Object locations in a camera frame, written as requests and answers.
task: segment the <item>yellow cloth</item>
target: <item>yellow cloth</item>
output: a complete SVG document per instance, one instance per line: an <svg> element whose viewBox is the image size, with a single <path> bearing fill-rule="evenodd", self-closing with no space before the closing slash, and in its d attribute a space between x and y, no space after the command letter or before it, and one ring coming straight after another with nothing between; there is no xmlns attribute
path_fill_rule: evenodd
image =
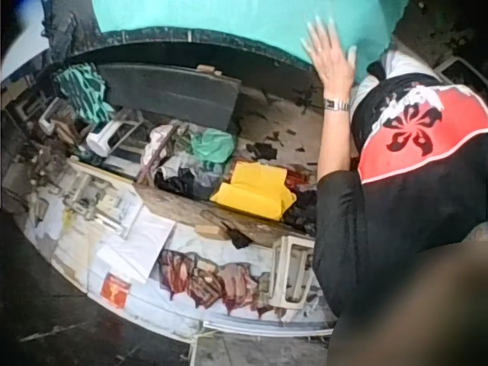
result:
<svg viewBox="0 0 488 366"><path fill-rule="evenodd" d="M297 200L284 186L287 170L258 162L238 162L230 184L222 183L210 199L236 210L280 220Z"/></svg>

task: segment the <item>watch strap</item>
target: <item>watch strap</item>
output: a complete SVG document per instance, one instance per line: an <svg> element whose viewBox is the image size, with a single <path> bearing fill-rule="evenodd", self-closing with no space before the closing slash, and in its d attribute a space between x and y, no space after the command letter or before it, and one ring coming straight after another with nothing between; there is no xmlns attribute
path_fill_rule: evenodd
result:
<svg viewBox="0 0 488 366"><path fill-rule="evenodd" d="M341 101L338 98L334 99L323 99L324 109L329 111L349 111L349 101Z"/></svg>

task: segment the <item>teal fabric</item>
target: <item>teal fabric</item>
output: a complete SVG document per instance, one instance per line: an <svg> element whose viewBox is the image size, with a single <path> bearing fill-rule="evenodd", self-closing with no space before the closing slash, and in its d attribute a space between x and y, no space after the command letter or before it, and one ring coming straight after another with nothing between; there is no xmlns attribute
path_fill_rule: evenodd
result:
<svg viewBox="0 0 488 366"><path fill-rule="evenodd" d="M234 137L213 128L191 136L191 148L197 159L205 162L225 162L236 148Z"/></svg>
<svg viewBox="0 0 488 366"><path fill-rule="evenodd" d="M183 27L264 42L309 62L300 38L316 14L337 24L345 49L358 46L356 79L390 43L408 0L92 0L102 32Z"/></svg>
<svg viewBox="0 0 488 366"><path fill-rule="evenodd" d="M70 66L54 77L76 113L94 125L106 124L114 109L106 102L105 80L91 63Z"/></svg>

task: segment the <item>green cloth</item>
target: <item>green cloth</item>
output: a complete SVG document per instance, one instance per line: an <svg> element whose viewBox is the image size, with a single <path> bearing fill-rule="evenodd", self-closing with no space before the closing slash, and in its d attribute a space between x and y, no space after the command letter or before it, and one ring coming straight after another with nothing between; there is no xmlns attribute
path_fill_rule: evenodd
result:
<svg viewBox="0 0 488 366"><path fill-rule="evenodd" d="M114 109L104 102L105 81L91 63L70 66L54 77L76 113L90 124L106 124Z"/></svg>
<svg viewBox="0 0 488 366"><path fill-rule="evenodd" d="M234 34L309 62L300 38L316 14L333 18L344 49L358 47L356 79L390 44L408 0L92 0L100 30L180 27Z"/></svg>
<svg viewBox="0 0 488 366"><path fill-rule="evenodd" d="M209 128L191 137L191 148L197 159L221 163L232 155L236 141L230 133Z"/></svg>

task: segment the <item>bauhinia flower emblem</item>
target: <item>bauhinia flower emblem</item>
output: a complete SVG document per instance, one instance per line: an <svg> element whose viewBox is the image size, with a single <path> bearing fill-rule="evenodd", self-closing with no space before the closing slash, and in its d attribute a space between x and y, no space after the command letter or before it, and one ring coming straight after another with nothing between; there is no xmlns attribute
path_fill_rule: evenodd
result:
<svg viewBox="0 0 488 366"><path fill-rule="evenodd" d="M409 104L400 116L385 121L384 127L398 130L392 135L391 143L387 145L390 151L395 153L402 150L410 140L422 150L422 156L427 156L433 151L434 146L427 129L442 120L442 113L437 108L430 108L422 116L419 115L419 105Z"/></svg>

